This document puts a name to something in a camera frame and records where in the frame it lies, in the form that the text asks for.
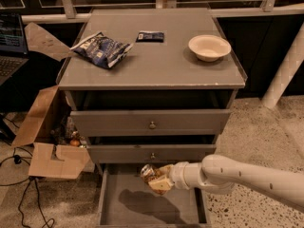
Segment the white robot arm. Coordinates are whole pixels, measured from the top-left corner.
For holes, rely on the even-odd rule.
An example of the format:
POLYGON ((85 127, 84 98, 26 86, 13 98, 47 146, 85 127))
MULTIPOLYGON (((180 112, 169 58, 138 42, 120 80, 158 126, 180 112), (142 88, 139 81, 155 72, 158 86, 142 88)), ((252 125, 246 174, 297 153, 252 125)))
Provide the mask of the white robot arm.
POLYGON ((208 155, 201 162, 164 166, 161 176, 148 182, 153 190, 198 188, 215 194, 227 194, 235 184, 304 212, 303 174, 234 161, 221 155, 208 155))

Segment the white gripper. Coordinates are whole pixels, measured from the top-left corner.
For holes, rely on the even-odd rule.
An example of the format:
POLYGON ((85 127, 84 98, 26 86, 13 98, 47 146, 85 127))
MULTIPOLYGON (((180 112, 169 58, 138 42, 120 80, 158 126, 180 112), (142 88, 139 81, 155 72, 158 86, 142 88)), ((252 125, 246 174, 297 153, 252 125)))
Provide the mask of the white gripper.
POLYGON ((167 164, 158 168, 160 177, 150 180, 148 185, 157 194, 163 195, 173 186, 178 189, 201 188, 204 182, 201 163, 187 161, 167 164))

